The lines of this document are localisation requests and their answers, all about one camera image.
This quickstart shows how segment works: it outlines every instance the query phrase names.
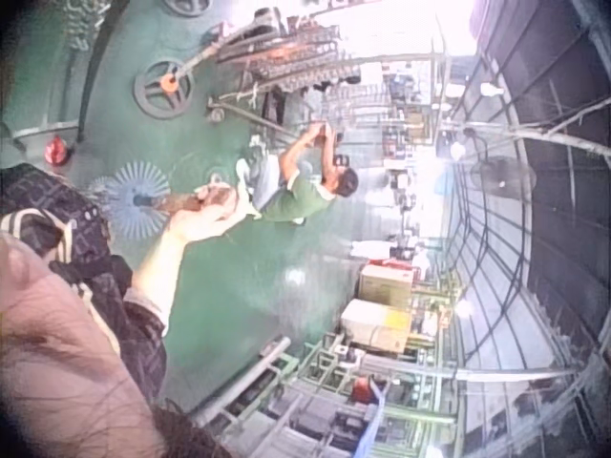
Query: green shirt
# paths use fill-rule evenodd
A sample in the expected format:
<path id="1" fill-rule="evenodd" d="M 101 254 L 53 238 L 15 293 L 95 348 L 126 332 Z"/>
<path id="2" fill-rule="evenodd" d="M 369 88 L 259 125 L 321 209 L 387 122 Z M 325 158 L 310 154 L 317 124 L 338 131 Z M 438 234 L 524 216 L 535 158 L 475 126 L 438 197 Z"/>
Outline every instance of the green shirt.
<path id="1" fill-rule="evenodd" d="M 305 177 L 296 175 L 265 205 L 261 214 L 268 221 L 293 221 L 326 209 L 333 194 Z"/>

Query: hair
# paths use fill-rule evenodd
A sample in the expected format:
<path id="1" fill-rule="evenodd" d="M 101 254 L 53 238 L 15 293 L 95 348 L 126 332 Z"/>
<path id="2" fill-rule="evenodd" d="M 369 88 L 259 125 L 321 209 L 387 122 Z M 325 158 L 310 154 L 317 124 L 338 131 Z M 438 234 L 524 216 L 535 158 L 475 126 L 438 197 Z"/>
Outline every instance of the hair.
<path id="1" fill-rule="evenodd" d="M 348 167 L 339 177 L 335 194 L 343 198 L 349 198 L 359 187 L 359 176 L 354 169 Z"/>
<path id="2" fill-rule="evenodd" d="M 194 425 L 179 409 L 154 406 L 153 418 L 165 440 L 163 458 L 235 458 L 208 431 Z"/>

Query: man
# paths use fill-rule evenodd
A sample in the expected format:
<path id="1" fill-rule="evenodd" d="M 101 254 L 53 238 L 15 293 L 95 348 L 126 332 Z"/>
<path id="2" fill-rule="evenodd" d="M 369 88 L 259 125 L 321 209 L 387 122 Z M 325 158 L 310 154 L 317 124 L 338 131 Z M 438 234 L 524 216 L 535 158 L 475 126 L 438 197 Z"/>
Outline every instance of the man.
<path id="1" fill-rule="evenodd" d="M 348 198 L 354 194 L 359 178 L 351 168 L 334 164 L 335 139 L 328 124 L 314 123 L 288 150 L 280 156 L 266 156 L 256 170 L 240 159 L 236 165 L 239 192 L 254 188 L 249 193 L 254 207 L 251 213 L 269 221 L 301 223 L 325 210 L 336 196 Z M 312 183 L 298 166 L 300 156 L 312 144 L 322 144 L 320 183 Z"/>

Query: factory floor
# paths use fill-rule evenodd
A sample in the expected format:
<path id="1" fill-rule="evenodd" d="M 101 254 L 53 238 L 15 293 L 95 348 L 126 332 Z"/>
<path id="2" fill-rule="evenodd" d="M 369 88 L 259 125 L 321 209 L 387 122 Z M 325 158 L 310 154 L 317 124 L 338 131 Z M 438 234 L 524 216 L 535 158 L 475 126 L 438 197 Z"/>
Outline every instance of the factory floor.
<path id="1" fill-rule="evenodd" d="M 133 81 L 158 59 L 184 60 L 195 54 L 203 34 L 222 20 L 243 24 L 256 8 L 269 3 L 215 1 L 203 16 L 186 19 L 168 12 L 161 0 L 131 2 L 103 57 L 86 140 L 67 171 L 71 180 L 87 186 L 96 177 L 141 160 L 158 166 L 176 192 L 193 190 L 213 172 L 235 182 L 234 166 L 247 147 L 251 126 L 230 114 L 220 125 L 204 118 L 210 94 L 235 89 L 235 71 L 211 64 L 197 68 L 193 103 L 185 114 L 166 121 L 138 107 Z M 38 127 L 45 119 L 72 121 L 78 116 L 87 60 L 67 55 L 57 27 L 61 12 L 51 8 L 23 19 L 15 78 L 3 115 L 14 131 Z M 67 96 L 59 100 L 56 87 L 67 77 Z M 25 159 L 41 164 L 41 157 L 42 147 L 32 147 Z M 0 165 L 23 159 L 6 153 Z M 376 173 L 372 178 L 379 183 Z M 341 250 L 330 255 L 329 247 L 337 239 L 382 235 L 380 220 L 369 215 L 363 201 L 368 181 L 364 183 L 360 197 L 335 202 L 304 227 L 247 220 L 220 239 L 188 249 L 166 338 L 169 369 L 162 396 L 192 408 L 278 334 L 289 335 L 295 343 L 315 341 L 333 326 L 352 294 L 359 264 L 343 259 Z M 116 250 L 136 268 L 153 242 L 118 239 Z"/>

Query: ceiling light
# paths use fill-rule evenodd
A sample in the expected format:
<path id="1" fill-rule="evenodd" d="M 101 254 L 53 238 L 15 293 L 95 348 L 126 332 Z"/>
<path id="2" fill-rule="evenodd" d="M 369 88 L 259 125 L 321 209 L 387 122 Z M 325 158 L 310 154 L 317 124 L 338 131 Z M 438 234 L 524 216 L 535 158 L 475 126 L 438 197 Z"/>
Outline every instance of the ceiling light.
<path id="1" fill-rule="evenodd" d="M 465 148 L 465 145 L 458 141 L 453 143 L 450 147 L 450 156 L 452 156 L 452 159 L 454 159 L 456 162 L 458 162 L 466 154 L 467 148 Z"/>
<path id="2" fill-rule="evenodd" d="M 505 94 L 504 89 L 499 88 L 492 83 L 481 83 L 481 86 L 479 87 L 479 92 L 484 97 L 496 97 L 497 95 Z"/>
<path id="3" fill-rule="evenodd" d="M 466 299 L 460 300 L 454 306 L 454 313 L 460 318 L 469 318 L 474 313 L 474 306 Z"/>

